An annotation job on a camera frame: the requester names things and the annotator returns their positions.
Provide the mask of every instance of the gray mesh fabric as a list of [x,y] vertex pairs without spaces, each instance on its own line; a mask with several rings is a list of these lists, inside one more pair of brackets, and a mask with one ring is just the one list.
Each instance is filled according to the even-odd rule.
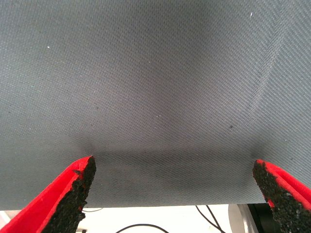
[[89,207],[262,202],[311,186],[311,2],[0,2],[0,209],[93,154]]

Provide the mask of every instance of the textured gray cloth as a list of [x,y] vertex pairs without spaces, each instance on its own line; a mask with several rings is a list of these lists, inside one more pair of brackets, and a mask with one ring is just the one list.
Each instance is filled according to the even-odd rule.
[[311,186],[311,2],[0,1],[0,209],[93,154],[89,207]]

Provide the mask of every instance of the red plastic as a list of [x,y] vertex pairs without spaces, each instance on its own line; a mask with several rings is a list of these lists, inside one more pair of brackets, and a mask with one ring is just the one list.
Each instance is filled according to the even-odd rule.
[[270,205],[271,208],[274,208],[274,203],[269,199],[268,204]]
[[287,190],[305,209],[311,210],[311,189],[274,164],[260,159],[257,163],[265,163],[267,172],[275,176],[277,184]]
[[60,200],[80,179],[91,156],[79,159],[67,167],[49,186],[15,216],[0,233],[40,233],[54,214]]

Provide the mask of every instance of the fabric surface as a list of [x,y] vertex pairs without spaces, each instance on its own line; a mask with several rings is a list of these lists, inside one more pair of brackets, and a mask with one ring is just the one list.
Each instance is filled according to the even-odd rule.
[[0,209],[93,154],[89,207],[264,202],[307,186],[311,2],[0,2]]

